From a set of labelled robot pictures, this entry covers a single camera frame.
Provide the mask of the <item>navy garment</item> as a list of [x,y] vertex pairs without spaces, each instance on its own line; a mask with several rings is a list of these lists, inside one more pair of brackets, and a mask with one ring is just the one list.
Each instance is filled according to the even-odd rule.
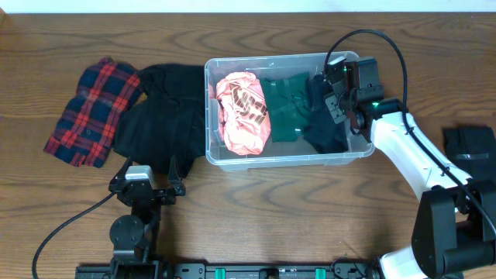
[[345,153],[348,143],[344,123],[334,123],[324,99],[330,92],[332,87],[321,74],[308,81],[310,113],[303,137],[317,153]]

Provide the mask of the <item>large black folded garment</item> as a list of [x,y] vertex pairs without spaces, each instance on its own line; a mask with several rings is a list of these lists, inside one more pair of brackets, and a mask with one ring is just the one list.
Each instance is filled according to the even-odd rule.
[[205,77],[198,65],[156,64],[138,72],[146,99],[119,120],[113,150],[168,174],[173,157],[187,177],[205,155]]

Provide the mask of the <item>black taped folded garment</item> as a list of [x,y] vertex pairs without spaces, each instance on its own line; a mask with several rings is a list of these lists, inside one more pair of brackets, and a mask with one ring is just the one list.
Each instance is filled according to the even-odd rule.
[[446,157],[475,181],[495,182],[495,136],[488,126],[443,130]]

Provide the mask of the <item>dark green garment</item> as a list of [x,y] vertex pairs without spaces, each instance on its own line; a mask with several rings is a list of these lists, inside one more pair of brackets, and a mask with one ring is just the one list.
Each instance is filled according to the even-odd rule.
[[300,73],[289,78],[263,79],[260,82],[274,143],[295,142],[308,126],[311,112],[308,80],[309,73]]

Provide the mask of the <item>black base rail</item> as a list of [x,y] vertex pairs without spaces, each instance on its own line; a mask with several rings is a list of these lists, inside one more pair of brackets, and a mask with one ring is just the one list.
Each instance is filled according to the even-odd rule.
[[211,265],[155,263],[148,265],[81,265],[75,279],[381,279],[379,267],[367,263],[330,265]]

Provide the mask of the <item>pink folded garment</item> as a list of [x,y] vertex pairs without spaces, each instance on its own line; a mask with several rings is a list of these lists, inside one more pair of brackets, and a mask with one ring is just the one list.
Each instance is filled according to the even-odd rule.
[[259,155],[271,132],[264,92],[257,76],[232,72],[208,87],[218,102],[219,135],[226,148],[237,155]]

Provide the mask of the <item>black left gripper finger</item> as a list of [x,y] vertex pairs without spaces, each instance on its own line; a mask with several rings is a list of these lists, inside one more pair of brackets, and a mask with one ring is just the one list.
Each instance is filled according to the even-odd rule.
[[175,155],[173,155],[170,159],[170,168],[167,176],[168,182],[170,186],[174,190],[183,190],[184,189],[184,182],[183,178],[180,174],[180,169],[177,163],[177,158]]
[[128,157],[125,163],[121,166],[117,174],[114,176],[115,181],[125,180],[126,172],[133,165],[133,161],[130,157]]

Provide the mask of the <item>clear plastic storage bin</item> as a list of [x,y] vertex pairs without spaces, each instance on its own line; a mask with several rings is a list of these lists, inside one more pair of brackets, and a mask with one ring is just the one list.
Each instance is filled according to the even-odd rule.
[[258,79],[279,80],[296,74],[314,77],[323,71],[325,53],[301,53],[263,57],[212,58],[205,64],[205,155],[210,164],[223,171],[244,171],[250,168],[292,167],[301,165],[344,165],[368,157],[375,146],[363,136],[350,132],[350,121],[344,122],[346,144],[344,153],[318,153],[302,136],[294,142],[274,143],[269,139],[259,155],[238,155],[226,147],[221,138],[219,102],[215,99],[216,85],[232,72],[248,71]]

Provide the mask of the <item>red navy plaid shirt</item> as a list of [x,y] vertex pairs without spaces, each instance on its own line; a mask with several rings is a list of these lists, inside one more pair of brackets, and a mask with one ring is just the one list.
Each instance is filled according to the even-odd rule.
[[119,120],[143,93],[138,70],[103,58],[87,67],[43,151],[75,167],[102,167]]

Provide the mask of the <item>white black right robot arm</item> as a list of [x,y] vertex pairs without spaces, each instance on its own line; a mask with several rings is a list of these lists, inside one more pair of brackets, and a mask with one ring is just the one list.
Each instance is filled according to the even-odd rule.
[[409,246],[379,259],[382,278],[442,278],[495,263],[495,185],[475,181],[418,128],[403,102],[386,99],[373,57],[326,60],[333,120],[381,150],[419,200]]

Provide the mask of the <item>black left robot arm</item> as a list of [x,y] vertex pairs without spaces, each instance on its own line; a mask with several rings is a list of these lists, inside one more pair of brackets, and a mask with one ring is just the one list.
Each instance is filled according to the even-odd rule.
[[113,244],[111,278],[163,279],[174,276],[174,268],[157,253],[161,208],[174,205],[186,189],[177,158],[170,159],[169,188],[156,189],[151,167],[134,166],[127,159],[111,179],[108,189],[131,208],[117,218],[109,237]]

